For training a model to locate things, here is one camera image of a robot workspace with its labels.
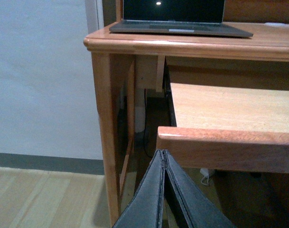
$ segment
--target wooden panel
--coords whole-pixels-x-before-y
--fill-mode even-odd
[[[89,34],[84,44],[92,52],[142,55],[289,61],[289,26],[227,23],[254,34],[252,38],[111,34],[109,27]]]
[[[289,90],[288,69],[276,71],[221,70],[215,68],[169,67],[173,83],[234,88]]]
[[[216,75],[210,80],[217,77],[225,84],[196,85],[194,75],[171,76],[178,127],[289,133],[289,91],[236,88],[234,81],[232,87],[222,87],[227,79]],[[255,79],[258,86],[268,86],[268,81],[260,85]],[[253,86],[246,80],[239,83],[238,87]]]
[[[156,147],[182,167],[289,173],[289,133],[159,127]]]
[[[224,21],[289,23],[289,0],[226,0]]]
[[[167,65],[172,71],[191,72],[192,68],[202,68],[210,70],[217,69],[217,70],[234,71],[231,74],[233,73],[237,74],[237,71],[268,72],[268,73],[272,72],[272,73],[280,73],[281,75],[289,74],[289,62],[167,56]]]
[[[156,89],[158,56],[136,56],[136,87]]]

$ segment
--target desk top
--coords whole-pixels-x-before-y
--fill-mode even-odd
[[[84,45],[91,52],[289,61],[289,25],[225,24],[254,34],[252,38],[218,38],[150,34],[111,34],[109,25],[89,34]]]

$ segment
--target cable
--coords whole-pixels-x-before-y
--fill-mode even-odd
[[[205,186],[210,186],[209,181],[210,181],[210,175],[207,175],[201,179],[201,183]]]
[[[143,149],[144,149],[144,153],[146,156],[148,156],[149,158],[153,158],[152,156],[149,156],[149,154],[147,153],[146,148],[145,148],[145,132],[146,132],[146,121],[147,121],[146,89],[144,89],[144,110],[145,110],[145,113],[144,113]]]

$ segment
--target gray baseboard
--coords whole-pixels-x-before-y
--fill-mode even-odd
[[[103,161],[0,153],[0,167],[104,175]]]

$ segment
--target black cable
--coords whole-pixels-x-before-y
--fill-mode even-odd
[[[147,153],[146,148],[145,148],[145,132],[146,132],[146,121],[147,121],[146,89],[144,89],[144,110],[145,110],[145,113],[144,113],[143,149],[144,149],[144,153],[146,156],[148,156],[149,158],[153,158],[152,156],[149,156],[149,154]]]

